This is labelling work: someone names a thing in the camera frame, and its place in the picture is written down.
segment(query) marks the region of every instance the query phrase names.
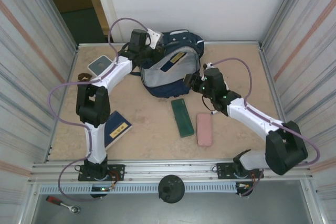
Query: wooden table surface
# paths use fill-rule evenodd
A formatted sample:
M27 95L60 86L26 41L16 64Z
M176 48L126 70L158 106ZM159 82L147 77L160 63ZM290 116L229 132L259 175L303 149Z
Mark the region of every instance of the wooden table surface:
M101 55L110 59L114 52L109 46L81 47L73 71L72 81L78 74L88 72L87 65ZM206 44L201 58L203 63L238 57L250 67L253 78L250 104L277 118L268 83L256 45ZM229 88L242 96L248 92L249 81L245 67L237 61L218 65ZM62 107L61 117L79 122L75 113L77 87L69 87ZM111 112L119 111L133 127L108 150L108 159L203 159L232 158L246 149L260 150L265 142L240 122L221 113L212 116L213 145L199 147L196 138L196 116L208 113L199 93L191 91L179 98L185 100L195 134L180 138L174 119L171 100L151 96L139 77L128 75L110 94ZM86 154L84 129L58 123L49 159L76 159Z

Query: purple cable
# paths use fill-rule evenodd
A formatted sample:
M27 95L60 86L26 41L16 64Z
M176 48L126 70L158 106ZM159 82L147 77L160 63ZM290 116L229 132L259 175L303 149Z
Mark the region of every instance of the purple cable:
M69 124L69 125L73 125L73 126L78 126L78 127L83 127L83 128L86 128L87 131L88 131L88 135L89 135L89 153L86 157L84 158L80 158L78 160L75 160L73 162L71 162L70 164L66 165L62 171L60 172L59 176L58 176L58 180L57 180L57 185L58 185L58 189L60 191L60 193L68 198L68 199L71 199L73 201L78 201L78 202L84 202L84 201L93 201L93 200L97 200L99 198L96 198L96 199L76 199L76 198L72 198L70 196L68 196L67 194L65 194L65 192L63 192L62 188L61 188L61 185L60 185L60 182L61 182L61 177L62 177L62 174L64 173L64 171L70 167L71 165L73 165L74 163L77 163L77 162L82 162L86 159L88 159L90 156L91 156L91 153L92 153L92 135L91 135L91 132L90 132L90 128L87 127L85 124L80 124L80 123L73 123L73 122L69 122L69 121L66 121L66 120L63 120L62 118L60 118L57 113L53 110L52 106L51 106L51 96L53 94L53 92L61 87L65 87L65 86L70 86L70 85L87 85L87 84L94 84L94 83L97 83L99 81L101 81L102 79L104 79L106 76L108 76L117 66L117 63L118 63L118 60L119 60L119 55L118 55L118 50L115 48L115 46L112 44L111 42L111 32L112 32L112 28L116 25L117 22L121 21L121 20L131 20L131 21L134 21L136 23L138 23L139 25L141 25L145 30L147 30L147 28L142 24L140 23L139 21L133 19L133 18L119 18L117 19L110 27L110 30L109 30L109 35L108 35L108 43L109 45L112 47L112 49L114 50L115 52L115 64L113 64L112 68L107 71L106 74L104 74L101 79L97 79L95 81L84 81L84 82L67 82L67 83L62 83L60 85L57 85L55 86L50 92L49 92L49 95L48 95L48 100L47 100L47 104L48 104L48 107L51 111L51 113L53 114L53 116L59 120L60 122L62 123L65 123L65 124Z
M284 127L283 125L280 125L280 124L271 122L268 118L266 118L266 117L260 115L258 112L252 110L250 107L247 106L247 98L251 95L251 92L252 92L252 74L251 74L251 70L250 70L249 66L248 66L243 60L241 60L241 59L239 59L239 58L232 57L232 58L227 58L227 59L223 59L223 60L217 61L217 62L213 63L212 65L217 65L217 64L219 64L219 63L222 63L222 62L224 62L224 61L229 61L229 60L237 60L237 61L241 62L242 64L244 64L244 66L246 67L246 69L247 69L247 71L248 71L248 76L249 76L249 81L250 81L250 87L249 87L249 90L248 90L247 95L246 95L245 98L244 98L244 106L245 106L245 108L246 108L249 112L251 112L253 115L256 115L257 117L259 117L260 119L264 120L265 122L267 122L267 123L271 123L272 125L274 125L274 126L280 128L280 129L284 130L284 131L287 131L287 132L289 132L289 133L291 133L291 134L293 134L293 135L295 135L295 136L297 136L297 137L303 139L304 141L306 141L308 144L310 144L310 145L315 149L315 151L316 151L316 158L315 158L314 160L312 160L312 161L310 161L310 162L306 162L306 163L298 164L297 166L306 166L306 165L312 165L312 164L315 164L315 163L320 159L321 154L320 154L320 150L319 150L319 148L318 148L318 147L317 147L311 140L309 140L307 137L305 137L305 136L303 136L303 135L301 135L301 134L299 134L299 133L297 133L297 132L295 132L295 131L293 131L293 130L287 128L287 127ZM248 194L250 191L253 190L253 188L259 183L259 181L260 181L260 179L261 179L263 173L264 173L264 170L262 170L262 172L261 172L261 174L260 174L258 180L257 180L256 183L251 187L251 189L249 189L249 190L246 191L245 193L241 194L241 196L244 196L244 195Z

